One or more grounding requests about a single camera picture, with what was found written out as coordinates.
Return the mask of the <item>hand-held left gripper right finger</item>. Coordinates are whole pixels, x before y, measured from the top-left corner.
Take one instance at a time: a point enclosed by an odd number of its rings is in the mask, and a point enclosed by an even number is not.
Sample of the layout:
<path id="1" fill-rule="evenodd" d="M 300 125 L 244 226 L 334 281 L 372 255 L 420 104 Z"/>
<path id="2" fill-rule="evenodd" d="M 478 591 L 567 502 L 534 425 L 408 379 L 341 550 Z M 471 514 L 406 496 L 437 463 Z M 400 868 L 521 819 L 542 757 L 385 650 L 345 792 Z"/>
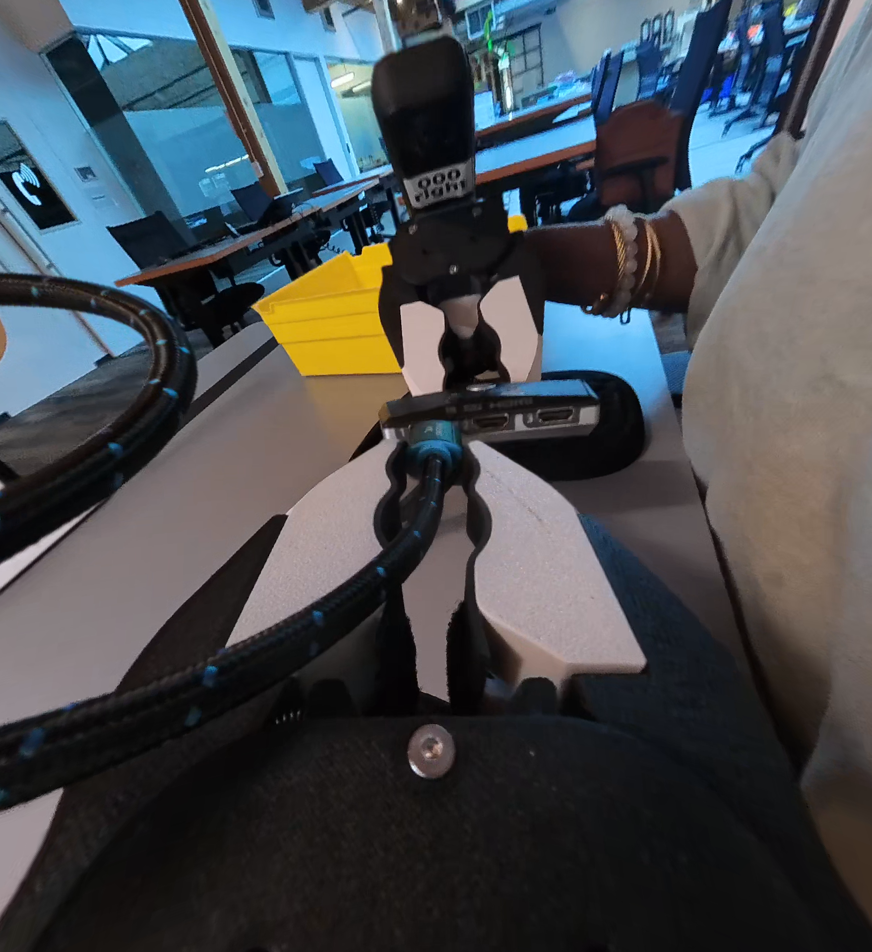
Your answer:
<path id="1" fill-rule="evenodd" d="M 581 675 L 646 668 L 575 507 L 484 442 L 466 446 L 465 607 L 477 682 L 508 697 L 531 679 L 557 697 Z"/>

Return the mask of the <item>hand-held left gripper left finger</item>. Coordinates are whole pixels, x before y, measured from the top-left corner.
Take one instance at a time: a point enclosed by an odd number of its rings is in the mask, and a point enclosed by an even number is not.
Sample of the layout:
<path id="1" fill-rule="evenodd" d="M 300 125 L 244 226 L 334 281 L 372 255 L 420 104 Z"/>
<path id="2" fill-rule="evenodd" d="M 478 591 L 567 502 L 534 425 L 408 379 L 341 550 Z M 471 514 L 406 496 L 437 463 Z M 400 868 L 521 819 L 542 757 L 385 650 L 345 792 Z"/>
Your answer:
<path id="1" fill-rule="evenodd" d="M 380 555 L 402 528 L 406 446 L 379 443 L 293 506 L 228 638 L 284 622 Z"/>

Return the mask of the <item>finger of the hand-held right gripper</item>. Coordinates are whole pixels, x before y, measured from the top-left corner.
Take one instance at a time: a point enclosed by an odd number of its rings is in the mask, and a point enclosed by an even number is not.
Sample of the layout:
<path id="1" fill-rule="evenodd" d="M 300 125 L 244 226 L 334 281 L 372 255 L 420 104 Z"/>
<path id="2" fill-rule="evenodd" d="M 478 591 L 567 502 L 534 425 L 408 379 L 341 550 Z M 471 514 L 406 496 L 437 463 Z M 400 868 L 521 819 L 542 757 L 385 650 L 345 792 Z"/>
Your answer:
<path id="1" fill-rule="evenodd" d="M 539 382 L 543 334 L 519 277 L 498 281 L 479 303 L 480 324 L 492 345 L 493 368 L 510 382 Z"/>
<path id="2" fill-rule="evenodd" d="M 445 389 L 448 370 L 443 340 L 449 331 L 442 308 L 414 301 L 400 306 L 403 343 L 402 373 L 411 396 L 426 396 Z"/>

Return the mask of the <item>grey HDMI switch box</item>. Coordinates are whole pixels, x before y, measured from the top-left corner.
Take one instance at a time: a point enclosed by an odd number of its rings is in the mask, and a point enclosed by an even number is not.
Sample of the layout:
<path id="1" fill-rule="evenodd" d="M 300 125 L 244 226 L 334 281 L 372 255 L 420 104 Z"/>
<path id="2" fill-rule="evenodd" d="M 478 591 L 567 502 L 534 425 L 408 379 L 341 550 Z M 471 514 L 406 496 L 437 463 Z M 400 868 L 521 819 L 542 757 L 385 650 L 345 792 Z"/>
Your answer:
<path id="1" fill-rule="evenodd" d="M 379 413 L 386 438 L 409 441 L 430 423 L 453 425 L 463 442 L 511 443 L 586 436 L 601 422 L 601 401 L 580 379 L 479 383 L 462 389 L 406 396 Z"/>

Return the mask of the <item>yellow plastic bin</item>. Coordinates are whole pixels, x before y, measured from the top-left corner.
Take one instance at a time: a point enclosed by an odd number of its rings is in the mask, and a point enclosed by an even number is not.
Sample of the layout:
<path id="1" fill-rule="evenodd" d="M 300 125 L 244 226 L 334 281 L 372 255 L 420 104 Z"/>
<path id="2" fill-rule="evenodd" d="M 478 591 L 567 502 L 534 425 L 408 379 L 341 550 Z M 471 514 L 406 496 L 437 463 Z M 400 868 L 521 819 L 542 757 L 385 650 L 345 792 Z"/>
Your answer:
<path id="1" fill-rule="evenodd" d="M 304 376 L 402 373 L 403 351 L 388 342 L 380 320 L 388 244 L 341 254 L 256 305 L 277 343 Z M 492 351 L 443 351 L 445 389 L 479 381 L 510 382 L 493 368 Z"/>

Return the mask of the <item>person's right hand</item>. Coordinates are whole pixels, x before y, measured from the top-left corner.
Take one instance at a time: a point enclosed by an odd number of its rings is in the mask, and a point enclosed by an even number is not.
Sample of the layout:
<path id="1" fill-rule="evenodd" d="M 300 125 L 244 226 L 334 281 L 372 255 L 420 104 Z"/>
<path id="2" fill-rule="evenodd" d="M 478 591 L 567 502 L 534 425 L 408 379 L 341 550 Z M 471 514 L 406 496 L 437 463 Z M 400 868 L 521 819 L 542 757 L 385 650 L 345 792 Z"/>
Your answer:
<path id="1" fill-rule="evenodd" d="M 615 233 L 602 222 L 537 227 L 524 232 L 537 258 L 546 300 L 576 306 L 609 303 L 618 287 Z"/>

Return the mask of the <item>wood edged office desk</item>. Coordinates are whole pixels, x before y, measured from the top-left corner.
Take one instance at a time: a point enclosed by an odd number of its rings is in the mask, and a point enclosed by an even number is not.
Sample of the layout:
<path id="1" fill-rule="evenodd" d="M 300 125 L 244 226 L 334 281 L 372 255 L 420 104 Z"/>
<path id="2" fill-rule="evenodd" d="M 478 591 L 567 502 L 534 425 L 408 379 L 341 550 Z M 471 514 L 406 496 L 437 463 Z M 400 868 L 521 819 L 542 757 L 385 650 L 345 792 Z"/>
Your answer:
<path id="1" fill-rule="evenodd" d="M 400 222 L 397 196 L 403 191 L 397 175 L 390 166 L 352 182 L 335 184 L 321 189 L 313 197 L 295 208 L 289 217 L 253 232 L 231 237 L 205 248 L 194 249 L 180 258 L 134 272 L 114 282 L 117 289 L 155 287 L 164 279 L 195 269 L 210 269 L 220 262 L 228 263 L 247 248 L 268 244 L 271 239 L 304 239 L 308 225 L 316 228 L 344 228 L 348 232 L 363 229 L 360 211 L 373 201 L 387 201 L 389 209 L 396 208 Z"/>
<path id="2" fill-rule="evenodd" d="M 529 175 L 586 160 L 596 149 L 591 99 L 582 94 L 500 120 L 477 132 L 478 189 L 518 187 Z"/>

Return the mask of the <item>brown chair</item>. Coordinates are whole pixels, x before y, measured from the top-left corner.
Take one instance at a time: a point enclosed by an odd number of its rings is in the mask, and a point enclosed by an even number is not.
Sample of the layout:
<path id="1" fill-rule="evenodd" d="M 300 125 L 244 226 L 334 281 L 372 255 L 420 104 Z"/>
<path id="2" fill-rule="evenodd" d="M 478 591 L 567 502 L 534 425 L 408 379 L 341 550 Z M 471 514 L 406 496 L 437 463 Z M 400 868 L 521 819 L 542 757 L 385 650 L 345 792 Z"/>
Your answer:
<path id="1" fill-rule="evenodd" d="M 658 211 L 690 186 L 690 113 L 656 99 L 621 106 L 596 126 L 594 190 L 604 208 Z"/>

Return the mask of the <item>black office chair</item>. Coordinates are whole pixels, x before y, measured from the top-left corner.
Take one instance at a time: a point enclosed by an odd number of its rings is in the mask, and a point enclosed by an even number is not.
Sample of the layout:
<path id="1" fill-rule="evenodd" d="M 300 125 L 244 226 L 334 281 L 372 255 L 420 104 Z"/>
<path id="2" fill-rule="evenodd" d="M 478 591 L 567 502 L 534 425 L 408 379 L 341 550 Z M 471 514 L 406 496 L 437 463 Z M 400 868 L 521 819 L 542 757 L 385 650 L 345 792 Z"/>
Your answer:
<path id="1" fill-rule="evenodd" d="M 108 228 L 109 234 L 140 270 L 159 268 L 210 250 L 217 240 L 187 240 L 162 211 Z M 238 284 L 226 262 L 199 265 L 145 281 L 156 290 L 166 312 L 185 330 L 201 330 L 213 348 L 249 324 L 253 304 L 264 287 Z"/>

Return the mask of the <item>person's pale sweatshirt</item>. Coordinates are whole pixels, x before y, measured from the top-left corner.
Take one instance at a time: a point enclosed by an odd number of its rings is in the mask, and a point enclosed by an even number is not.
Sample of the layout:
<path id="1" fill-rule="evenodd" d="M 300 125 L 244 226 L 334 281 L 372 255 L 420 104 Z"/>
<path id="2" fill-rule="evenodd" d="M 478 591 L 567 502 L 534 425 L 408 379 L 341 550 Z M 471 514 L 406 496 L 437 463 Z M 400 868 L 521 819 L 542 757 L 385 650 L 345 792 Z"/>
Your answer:
<path id="1" fill-rule="evenodd" d="M 872 2 L 692 348 L 685 451 L 823 842 L 872 921 Z"/>

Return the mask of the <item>blue office chair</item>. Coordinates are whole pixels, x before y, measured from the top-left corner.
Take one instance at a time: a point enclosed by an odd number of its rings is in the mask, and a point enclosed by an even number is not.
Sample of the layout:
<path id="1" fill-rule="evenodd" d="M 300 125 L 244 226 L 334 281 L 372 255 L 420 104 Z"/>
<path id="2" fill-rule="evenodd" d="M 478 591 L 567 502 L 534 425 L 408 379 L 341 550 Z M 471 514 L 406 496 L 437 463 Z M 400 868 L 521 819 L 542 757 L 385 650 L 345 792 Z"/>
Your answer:
<path id="1" fill-rule="evenodd" d="M 674 173 L 674 188 L 678 192 L 692 187 L 689 140 L 718 48 L 727 33 L 731 4 L 731 1 L 718 1 L 696 17 L 687 53 L 670 99 L 670 109 L 682 119 Z"/>

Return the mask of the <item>black phone booth sign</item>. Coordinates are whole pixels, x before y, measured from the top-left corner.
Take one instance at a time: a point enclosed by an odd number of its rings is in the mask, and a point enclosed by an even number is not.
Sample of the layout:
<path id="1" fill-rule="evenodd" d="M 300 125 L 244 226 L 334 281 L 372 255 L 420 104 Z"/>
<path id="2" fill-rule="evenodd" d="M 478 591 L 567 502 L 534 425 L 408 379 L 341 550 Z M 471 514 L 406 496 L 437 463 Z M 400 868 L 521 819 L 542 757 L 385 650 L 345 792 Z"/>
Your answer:
<path id="1" fill-rule="evenodd" d="M 40 232 L 71 225 L 76 218 L 42 170 L 32 161 L 3 164 L 0 182 Z"/>

